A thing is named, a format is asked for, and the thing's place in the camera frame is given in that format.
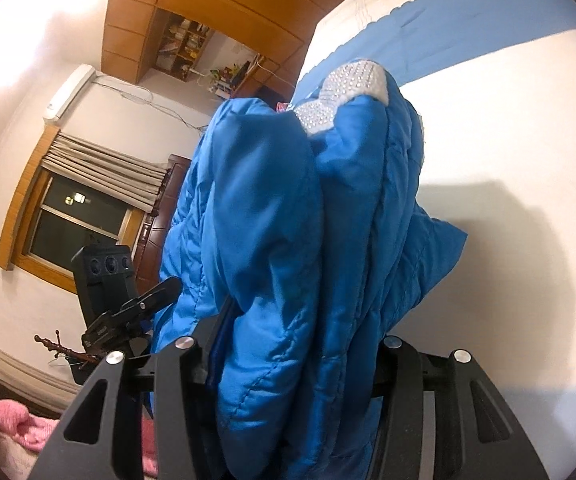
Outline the wooden wardrobe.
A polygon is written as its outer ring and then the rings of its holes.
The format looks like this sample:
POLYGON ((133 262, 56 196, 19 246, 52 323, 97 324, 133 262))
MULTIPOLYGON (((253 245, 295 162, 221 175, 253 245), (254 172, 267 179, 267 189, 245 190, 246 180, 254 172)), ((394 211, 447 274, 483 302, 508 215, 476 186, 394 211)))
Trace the wooden wardrobe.
POLYGON ((102 71, 138 84, 167 16, 186 16, 299 76, 318 22, 344 0, 108 0, 102 71))

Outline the wooden framed window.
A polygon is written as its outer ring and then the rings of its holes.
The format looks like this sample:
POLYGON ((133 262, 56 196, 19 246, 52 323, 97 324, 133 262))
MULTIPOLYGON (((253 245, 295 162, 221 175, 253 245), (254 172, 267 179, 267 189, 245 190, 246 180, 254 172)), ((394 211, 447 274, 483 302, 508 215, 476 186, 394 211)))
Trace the wooden framed window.
POLYGON ((90 243, 133 247, 143 211, 42 166, 59 128, 46 126, 23 169, 0 233, 0 268, 75 291, 71 258, 90 243))

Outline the dark wooden headboard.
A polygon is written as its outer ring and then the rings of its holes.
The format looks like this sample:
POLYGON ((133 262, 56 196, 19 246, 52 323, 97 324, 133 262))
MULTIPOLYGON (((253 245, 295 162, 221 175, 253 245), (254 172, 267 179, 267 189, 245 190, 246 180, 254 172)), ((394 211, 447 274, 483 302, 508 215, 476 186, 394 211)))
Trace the dark wooden headboard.
POLYGON ((163 246, 176 209, 177 198, 190 160, 172 154, 167 162, 161 193, 151 214, 146 215, 137 237, 133 263, 137 292, 143 294, 159 283, 163 246))

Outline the beige window curtain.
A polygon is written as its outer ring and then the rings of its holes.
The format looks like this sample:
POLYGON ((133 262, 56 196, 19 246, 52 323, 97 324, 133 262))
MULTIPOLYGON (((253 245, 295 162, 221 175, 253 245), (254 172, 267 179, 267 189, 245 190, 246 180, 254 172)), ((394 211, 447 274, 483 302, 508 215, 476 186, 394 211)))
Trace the beige window curtain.
POLYGON ((43 156, 42 167, 146 214, 153 211, 167 174, 166 166, 62 132, 43 156))

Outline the wooden wall bookshelf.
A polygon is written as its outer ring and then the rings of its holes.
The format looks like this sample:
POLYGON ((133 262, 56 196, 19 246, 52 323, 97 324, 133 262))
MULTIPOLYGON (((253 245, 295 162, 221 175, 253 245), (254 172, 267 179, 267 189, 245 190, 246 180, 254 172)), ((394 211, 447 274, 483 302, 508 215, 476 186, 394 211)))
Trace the wooden wall bookshelf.
POLYGON ((186 16, 170 13, 154 59, 154 68, 159 72, 187 81, 189 77, 202 77, 197 70, 205 48, 214 30, 186 16))

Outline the wooden desk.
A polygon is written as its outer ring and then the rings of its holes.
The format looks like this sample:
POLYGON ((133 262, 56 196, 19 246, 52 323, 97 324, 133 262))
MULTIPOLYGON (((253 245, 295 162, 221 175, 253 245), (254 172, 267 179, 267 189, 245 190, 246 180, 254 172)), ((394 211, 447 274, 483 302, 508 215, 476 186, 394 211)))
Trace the wooden desk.
POLYGON ((258 98, 275 108, 288 103, 297 85, 297 73, 258 55, 242 65, 212 70, 209 91, 218 99, 258 98))

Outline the white air conditioner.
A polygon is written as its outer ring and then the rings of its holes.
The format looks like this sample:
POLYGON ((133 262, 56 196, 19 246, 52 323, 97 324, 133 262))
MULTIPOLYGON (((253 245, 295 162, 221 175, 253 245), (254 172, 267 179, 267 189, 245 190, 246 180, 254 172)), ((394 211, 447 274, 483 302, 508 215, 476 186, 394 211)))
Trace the white air conditioner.
POLYGON ((68 107, 84 87, 96 77, 96 70, 90 64, 80 64, 73 70, 55 94, 50 98, 43 120, 47 125, 58 125, 68 107))

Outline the blue white bed sheet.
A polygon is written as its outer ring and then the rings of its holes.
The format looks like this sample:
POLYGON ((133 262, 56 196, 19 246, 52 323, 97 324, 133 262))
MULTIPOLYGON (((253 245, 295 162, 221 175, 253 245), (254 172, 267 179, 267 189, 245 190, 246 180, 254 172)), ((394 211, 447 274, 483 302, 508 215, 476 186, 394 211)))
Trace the blue white bed sheet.
POLYGON ((297 91, 352 58, 387 66, 417 108, 419 203, 468 235, 396 335, 470 351, 547 474, 576 479, 576 0, 344 0, 297 91))

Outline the blue puffer jacket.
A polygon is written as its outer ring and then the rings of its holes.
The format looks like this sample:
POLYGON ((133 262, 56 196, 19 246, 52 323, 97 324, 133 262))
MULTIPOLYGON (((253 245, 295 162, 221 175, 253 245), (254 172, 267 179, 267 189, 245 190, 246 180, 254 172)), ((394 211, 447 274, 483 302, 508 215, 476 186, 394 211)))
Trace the blue puffer jacket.
POLYGON ((162 350, 233 300, 215 415, 238 479, 361 479, 380 402, 380 340, 452 271, 466 234, 417 203, 423 131, 394 78, 343 64, 277 112, 223 103, 200 140, 160 274, 162 350))

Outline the pink knitted cloth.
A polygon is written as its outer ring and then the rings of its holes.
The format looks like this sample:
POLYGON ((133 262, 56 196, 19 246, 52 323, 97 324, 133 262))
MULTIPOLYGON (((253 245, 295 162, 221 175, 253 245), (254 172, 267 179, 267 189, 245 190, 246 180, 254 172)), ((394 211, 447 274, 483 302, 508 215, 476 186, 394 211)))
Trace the pink knitted cloth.
POLYGON ((33 415, 14 400, 0 400, 0 468, 11 479, 26 479, 58 419, 33 415))

